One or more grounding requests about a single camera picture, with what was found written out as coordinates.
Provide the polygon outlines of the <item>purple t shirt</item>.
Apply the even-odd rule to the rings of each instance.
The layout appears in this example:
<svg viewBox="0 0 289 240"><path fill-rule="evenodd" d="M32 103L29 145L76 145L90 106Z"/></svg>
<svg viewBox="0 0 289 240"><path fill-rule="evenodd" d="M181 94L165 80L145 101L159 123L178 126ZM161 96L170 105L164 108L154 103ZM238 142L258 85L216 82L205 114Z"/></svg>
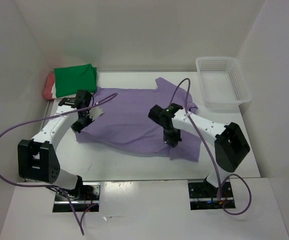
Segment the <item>purple t shirt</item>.
<svg viewBox="0 0 289 240"><path fill-rule="evenodd" d="M103 115L76 133L78 143L100 143L136 154L141 157L168 157L196 162L200 156L201 139L189 132L181 132L181 141L176 147L163 142L163 128L149 119L154 105L166 108L170 102L187 106L196 113L198 106L191 94L159 77L155 89L102 88L98 87L95 101L116 93L117 96L103 104Z"/></svg>

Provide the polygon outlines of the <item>cream white t shirt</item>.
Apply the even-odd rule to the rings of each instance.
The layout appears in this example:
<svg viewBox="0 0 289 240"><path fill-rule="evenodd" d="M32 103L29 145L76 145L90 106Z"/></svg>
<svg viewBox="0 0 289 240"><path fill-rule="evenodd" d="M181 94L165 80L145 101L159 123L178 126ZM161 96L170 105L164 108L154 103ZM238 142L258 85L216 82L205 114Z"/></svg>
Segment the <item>cream white t shirt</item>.
<svg viewBox="0 0 289 240"><path fill-rule="evenodd" d="M51 98L57 99L57 89L56 89L56 84L54 83L52 88L51 88Z"/></svg>

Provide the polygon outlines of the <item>green t shirt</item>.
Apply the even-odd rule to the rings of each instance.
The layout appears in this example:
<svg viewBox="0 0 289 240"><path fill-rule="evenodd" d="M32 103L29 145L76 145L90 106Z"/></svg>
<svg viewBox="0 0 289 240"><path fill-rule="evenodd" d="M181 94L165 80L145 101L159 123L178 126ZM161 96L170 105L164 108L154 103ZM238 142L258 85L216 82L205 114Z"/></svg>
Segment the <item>green t shirt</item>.
<svg viewBox="0 0 289 240"><path fill-rule="evenodd" d="M55 68L54 75L56 98L74 95L78 90L97 91L97 68L91 63Z"/></svg>

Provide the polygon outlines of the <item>red t shirt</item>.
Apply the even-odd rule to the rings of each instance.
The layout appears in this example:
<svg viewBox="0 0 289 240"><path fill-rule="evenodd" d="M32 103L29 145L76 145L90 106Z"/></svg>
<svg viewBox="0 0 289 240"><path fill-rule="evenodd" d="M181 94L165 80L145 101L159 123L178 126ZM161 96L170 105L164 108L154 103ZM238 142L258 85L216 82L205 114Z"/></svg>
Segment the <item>red t shirt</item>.
<svg viewBox="0 0 289 240"><path fill-rule="evenodd" d="M45 84L45 88L42 92L42 96L45 100L53 100L52 99L52 94L51 94L51 90L52 90L52 86L53 84L56 83L55 80L55 73L54 72L50 72L47 76L46 79L46 84Z"/></svg>

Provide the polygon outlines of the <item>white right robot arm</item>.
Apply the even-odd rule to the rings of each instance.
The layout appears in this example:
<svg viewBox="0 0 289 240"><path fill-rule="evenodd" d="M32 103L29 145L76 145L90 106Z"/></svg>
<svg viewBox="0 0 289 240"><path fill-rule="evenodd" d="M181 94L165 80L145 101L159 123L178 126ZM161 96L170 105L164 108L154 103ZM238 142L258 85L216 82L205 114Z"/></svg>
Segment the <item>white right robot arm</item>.
<svg viewBox="0 0 289 240"><path fill-rule="evenodd" d="M221 184L236 171L250 152L240 126L234 122L222 124L210 121L175 103L167 108L154 105L148 117L163 128L163 141L172 148L182 140L182 131L200 137L203 143L214 147L213 170L203 185L205 194L210 197L221 191Z"/></svg>

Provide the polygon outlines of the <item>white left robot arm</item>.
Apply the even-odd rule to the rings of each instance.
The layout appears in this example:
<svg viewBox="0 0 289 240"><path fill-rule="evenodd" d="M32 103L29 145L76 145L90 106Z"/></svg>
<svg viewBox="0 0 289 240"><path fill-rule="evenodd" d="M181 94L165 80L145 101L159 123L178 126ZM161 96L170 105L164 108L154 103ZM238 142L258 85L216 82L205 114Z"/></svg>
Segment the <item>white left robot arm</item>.
<svg viewBox="0 0 289 240"><path fill-rule="evenodd" d="M81 176L61 169L56 150L69 129L80 133L93 122L88 110L65 113L86 108L93 99L93 95L86 90L78 90L75 97L63 98L53 119L30 140L23 139L19 142L18 174L21 178L60 187L73 200L92 192L91 187L83 184Z"/></svg>

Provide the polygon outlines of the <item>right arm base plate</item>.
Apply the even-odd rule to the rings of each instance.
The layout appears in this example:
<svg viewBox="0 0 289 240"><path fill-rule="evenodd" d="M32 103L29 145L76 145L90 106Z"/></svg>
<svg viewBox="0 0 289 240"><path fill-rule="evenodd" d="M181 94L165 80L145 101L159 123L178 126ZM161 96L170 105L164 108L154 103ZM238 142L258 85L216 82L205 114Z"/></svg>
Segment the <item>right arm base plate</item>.
<svg viewBox="0 0 289 240"><path fill-rule="evenodd" d="M187 183L190 209L195 210L216 210L235 209L234 195L229 181L222 187L221 200L217 198L217 190L208 189L202 180L189 181Z"/></svg>

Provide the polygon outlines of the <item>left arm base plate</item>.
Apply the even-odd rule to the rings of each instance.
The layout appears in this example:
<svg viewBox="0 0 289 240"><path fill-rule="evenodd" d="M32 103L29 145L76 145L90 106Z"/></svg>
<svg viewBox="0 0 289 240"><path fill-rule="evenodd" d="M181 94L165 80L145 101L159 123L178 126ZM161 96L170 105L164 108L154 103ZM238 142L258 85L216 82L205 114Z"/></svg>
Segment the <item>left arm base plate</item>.
<svg viewBox="0 0 289 240"><path fill-rule="evenodd" d="M64 189L63 191L69 197L71 204L76 212L98 212L101 185L101 182L84 181L81 192L67 189ZM61 190L56 187L47 187L47 189L55 193L52 209L53 213L72 212L70 203L66 195Z"/></svg>

